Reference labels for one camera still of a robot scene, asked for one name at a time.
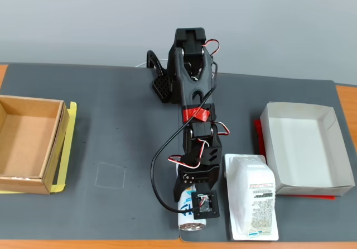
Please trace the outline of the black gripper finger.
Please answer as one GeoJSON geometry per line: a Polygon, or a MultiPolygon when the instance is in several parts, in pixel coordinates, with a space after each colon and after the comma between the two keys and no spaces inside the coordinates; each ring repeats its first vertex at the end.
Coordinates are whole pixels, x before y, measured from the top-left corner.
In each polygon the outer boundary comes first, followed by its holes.
{"type": "Polygon", "coordinates": [[[187,184],[185,183],[185,179],[182,176],[176,178],[175,186],[173,188],[173,197],[174,201],[178,202],[181,198],[181,194],[187,188],[187,184]]]}

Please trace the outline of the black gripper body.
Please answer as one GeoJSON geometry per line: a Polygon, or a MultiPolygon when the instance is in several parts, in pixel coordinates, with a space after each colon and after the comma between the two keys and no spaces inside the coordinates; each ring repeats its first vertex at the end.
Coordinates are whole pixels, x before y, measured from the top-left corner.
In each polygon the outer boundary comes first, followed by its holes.
{"type": "Polygon", "coordinates": [[[182,192],[193,184],[207,183],[211,189],[219,178],[219,165],[203,165],[197,169],[178,166],[178,191],[182,192]]]}

